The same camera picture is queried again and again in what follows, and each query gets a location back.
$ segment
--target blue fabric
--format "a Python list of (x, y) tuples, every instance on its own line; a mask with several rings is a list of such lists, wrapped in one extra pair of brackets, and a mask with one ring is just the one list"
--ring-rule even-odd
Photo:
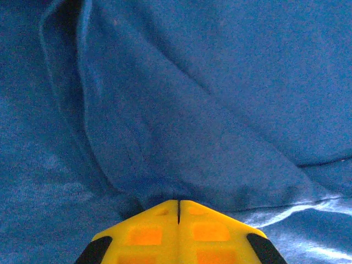
[(169, 199), (352, 262), (349, 1), (2, 1), (0, 262)]

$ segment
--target yellow plastic object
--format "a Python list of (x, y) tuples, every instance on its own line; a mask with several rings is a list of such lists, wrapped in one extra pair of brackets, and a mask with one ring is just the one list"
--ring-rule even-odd
[(177, 200), (95, 235), (85, 251), (77, 264), (286, 263), (260, 230), (193, 201)]

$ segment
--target black rubber corner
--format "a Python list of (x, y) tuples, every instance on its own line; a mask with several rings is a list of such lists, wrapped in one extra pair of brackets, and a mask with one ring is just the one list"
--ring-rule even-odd
[(287, 264), (270, 240), (253, 233), (247, 235), (247, 240), (262, 264)]
[(101, 264), (111, 241), (111, 236), (103, 236), (92, 241), (76, 260), (75, 264)]

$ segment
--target blue cloth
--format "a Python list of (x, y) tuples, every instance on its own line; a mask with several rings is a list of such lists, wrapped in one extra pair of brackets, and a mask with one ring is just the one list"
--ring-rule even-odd
[(0, 262), (169, 199), (352, 261), (349, 1), (1, 1)]

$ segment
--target yellow plastic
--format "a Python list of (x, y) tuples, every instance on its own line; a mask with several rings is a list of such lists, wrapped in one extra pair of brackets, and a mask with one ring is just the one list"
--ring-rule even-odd
[(169, 200), (97, 235), (113, 238), (102, 264), (261, 264), (246, 235), (263, 232), (193, 201)]

